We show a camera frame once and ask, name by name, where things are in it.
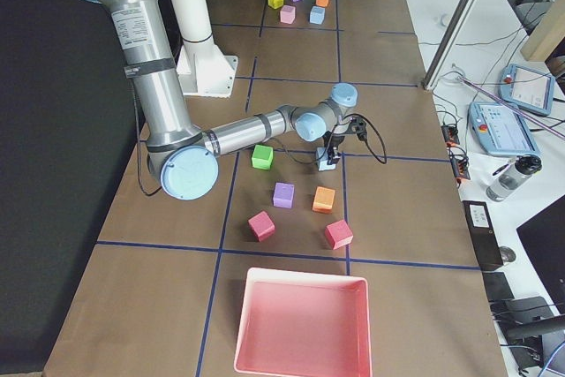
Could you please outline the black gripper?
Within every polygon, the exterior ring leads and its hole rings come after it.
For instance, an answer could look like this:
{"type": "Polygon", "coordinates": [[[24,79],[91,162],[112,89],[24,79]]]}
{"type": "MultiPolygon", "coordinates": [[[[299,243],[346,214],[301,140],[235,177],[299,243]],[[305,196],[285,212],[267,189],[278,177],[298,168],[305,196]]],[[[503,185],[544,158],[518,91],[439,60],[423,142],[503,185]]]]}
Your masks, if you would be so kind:
{"type": "Polygon", "coordinates": [[[339,146],[344,142],[346,136],[355,135],[358,140],[367,142],[367,122],[359,115],[348,117],[346,121],[339,124],[334,130],[327,131],[323,135],[323,153],[326,162],[339,162],[341,153],[339,146]]]}

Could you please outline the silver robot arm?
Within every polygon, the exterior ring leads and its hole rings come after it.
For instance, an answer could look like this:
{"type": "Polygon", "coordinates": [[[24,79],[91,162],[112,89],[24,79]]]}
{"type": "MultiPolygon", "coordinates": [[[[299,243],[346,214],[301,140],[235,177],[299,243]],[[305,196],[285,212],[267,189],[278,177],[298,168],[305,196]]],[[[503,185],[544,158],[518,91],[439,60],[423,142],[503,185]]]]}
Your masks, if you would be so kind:
{"type": "Polygon", "coordinates": [[[189,95],[227,97],[237,59],[215,44],[206,0],[87,0],[109,13],[124,52],[124,73],[147,121],[148,168],[162,189],[179,200],[204,196],[218,177],[217,160],[286,132],[337,157],[347,134],[359,133],[358,93],[335,85],[327,99],[307,108],[283,105],[210,130],[189,116],[189,95]]]}

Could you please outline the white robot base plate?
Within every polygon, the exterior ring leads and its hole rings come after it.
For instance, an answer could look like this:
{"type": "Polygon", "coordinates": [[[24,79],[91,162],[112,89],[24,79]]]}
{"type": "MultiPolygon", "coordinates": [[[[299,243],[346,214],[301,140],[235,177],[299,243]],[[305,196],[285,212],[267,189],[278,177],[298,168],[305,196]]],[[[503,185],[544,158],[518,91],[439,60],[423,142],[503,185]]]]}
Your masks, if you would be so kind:
{"type": "Polygon", "coordinates": [[[214,46],[211,58],[189,54],[183,46],[177,63],[177,76],[184,96],[229,98],[236,71],[237,56],[225,56],[214,46]]]}

